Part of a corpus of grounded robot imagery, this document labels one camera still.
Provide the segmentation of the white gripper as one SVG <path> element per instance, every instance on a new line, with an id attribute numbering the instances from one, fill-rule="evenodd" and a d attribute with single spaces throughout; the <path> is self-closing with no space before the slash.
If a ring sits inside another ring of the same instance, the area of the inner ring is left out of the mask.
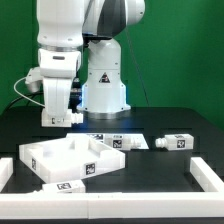
<path id="1" fill-rule="evenodd" d="M 39 67 L 44 92 L 44 109 L 47 114 L 66 116 L 73 79 L 81 66 L 81 53 L 39 50 Z"/>

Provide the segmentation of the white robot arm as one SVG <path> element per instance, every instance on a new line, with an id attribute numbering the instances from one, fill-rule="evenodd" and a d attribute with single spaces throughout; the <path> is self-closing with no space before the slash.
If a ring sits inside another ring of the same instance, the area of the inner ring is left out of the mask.
<path id="1" fill-rule="evenodd" d="M 138 23 L 144 12 L 144 0 L 37 0 L 44 126 L 69 127 L 84 115 L 113 119 L 130 110 L 121 81 L 121 47 L 114 37 Z M 88 78 L 73 113 L 70 91 L 84 48 Z"/>

